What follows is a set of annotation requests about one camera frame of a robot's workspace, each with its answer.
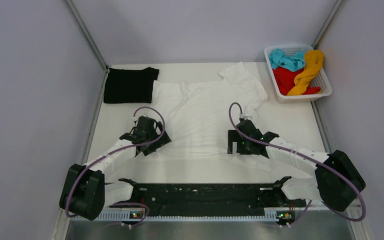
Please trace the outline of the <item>white t shirt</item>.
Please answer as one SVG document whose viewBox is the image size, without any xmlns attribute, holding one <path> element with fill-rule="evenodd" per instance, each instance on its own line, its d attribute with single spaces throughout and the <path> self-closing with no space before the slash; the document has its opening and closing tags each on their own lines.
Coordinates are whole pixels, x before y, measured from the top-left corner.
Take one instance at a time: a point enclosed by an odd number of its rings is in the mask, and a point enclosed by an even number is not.
<svg viewBox="0 0 384 240">
<path fill-rule="evenodd" d="M 257 109 L 269 97 L 261 81 L 241 62 L 219 75 L 221 80 L 211 82 L 154 82 L 151 107 L 163 116 L 165 131 L 172 140 L 151 154 L 155 160 L 226 157 L 228 130 L 233 128 L 229 107 L 233 102 L 242 107 L 232 110 L 234 118 L 245 114 L 257 119 Z"/>
</svg>

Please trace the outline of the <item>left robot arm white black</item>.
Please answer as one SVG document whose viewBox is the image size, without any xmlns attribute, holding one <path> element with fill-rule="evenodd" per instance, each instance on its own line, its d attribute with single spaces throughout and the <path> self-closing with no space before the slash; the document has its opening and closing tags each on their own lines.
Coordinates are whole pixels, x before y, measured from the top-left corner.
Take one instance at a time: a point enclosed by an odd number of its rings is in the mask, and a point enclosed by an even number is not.
<svg viewBox="0 0 384 240">
<path fill-rule="evenodd" d="M 69 218 L 77 216 L 96 219 L 103 208 L 124 202 L 134 207 L 140 202 L 139 191 L 131 183 L 109 181 L 126 161 L 139 155 L 147 156 L 172 140 L 164 119 L 157 121 L 140 116 L 133 128 L 124 133 L 114 145 L 87 163 L 73 164 L 67 172 L 59 206 Z"/>
</svg>

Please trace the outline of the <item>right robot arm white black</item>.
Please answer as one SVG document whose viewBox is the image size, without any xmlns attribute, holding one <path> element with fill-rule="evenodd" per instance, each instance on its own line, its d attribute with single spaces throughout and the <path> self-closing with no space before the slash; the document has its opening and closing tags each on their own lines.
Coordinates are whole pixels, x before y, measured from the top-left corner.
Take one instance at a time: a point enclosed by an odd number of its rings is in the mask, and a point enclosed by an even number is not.
<svg viewBox="0 0 384 240">
<path fill-rule="evenodd" d="M 273 200 L 279 206 L 303 199 L 320 201 L 331 210 L 343 212 L 354 200 L 362 199 L 361 192 L 366 188 L 345 152 L 317 152 L 301 147 L 274 132 L 262 133 L 249 119 L 242 119 L 234 129 L 228 130 L 227 152 L 263 156 L 309 175 L 308 178 L 291 177 L 273 192 Z"/>
</svg>

